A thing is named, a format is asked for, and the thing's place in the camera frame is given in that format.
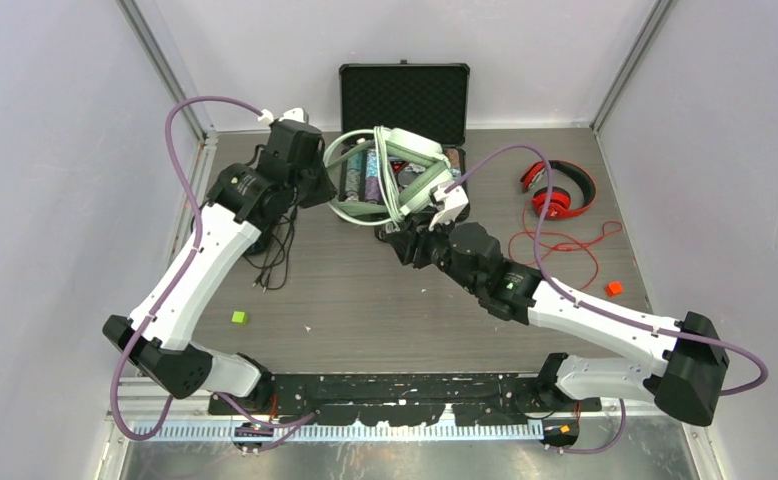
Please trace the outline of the mint green headphones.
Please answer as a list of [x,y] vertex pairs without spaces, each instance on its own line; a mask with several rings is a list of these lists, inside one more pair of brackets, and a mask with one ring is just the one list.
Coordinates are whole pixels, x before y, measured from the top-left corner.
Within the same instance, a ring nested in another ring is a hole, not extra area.
[[[414,214],[433,207],[430,194],[439,184],[450,182],[461,186],[452,174],[444,148],[437,142],[401,128],[375,126],[341,134],[326,147],[323,160],[329,173],[337,170],[361,152],[372,151],[376,158],[375,179],[381,194],[380,203],[359,196],[354,200],[334,198],[330,209],[343,221],[360,226],[400,226]],[[415,179],[402,187],[391,160],[396,158],[420,168]]]

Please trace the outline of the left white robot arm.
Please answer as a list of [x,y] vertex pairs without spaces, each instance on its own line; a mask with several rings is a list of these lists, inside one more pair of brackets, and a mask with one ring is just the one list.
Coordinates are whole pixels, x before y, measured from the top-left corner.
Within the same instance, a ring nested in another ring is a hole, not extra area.
[[110,316],[106,338],[176,399],[198,390],[233,396],[249,414],[272,398],[264,369],[242,354],[203,347],[192,336],[230,269],[294,208],[328,202],[336,193],[323,162],[322,132],[303,122],[273,122],[252,165],[223,169],[199,207],[195,227],[163,278],[128,316]]

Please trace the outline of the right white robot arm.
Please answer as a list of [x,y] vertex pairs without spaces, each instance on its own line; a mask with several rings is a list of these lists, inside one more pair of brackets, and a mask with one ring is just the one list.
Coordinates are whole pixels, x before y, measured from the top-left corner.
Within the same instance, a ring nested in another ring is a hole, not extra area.
[[421,219],[382,227],[377,235],[401,264],[434,266],[495,318],[556,330],[613,352],[598,359],[549,354],[535,385],[545,408],[609,397],[651,402],[686,424],[712,424],[730,360],[708,317],[656,316],[547,280],[540,270],[505,257],[500,242],[477,223],[431,226]]

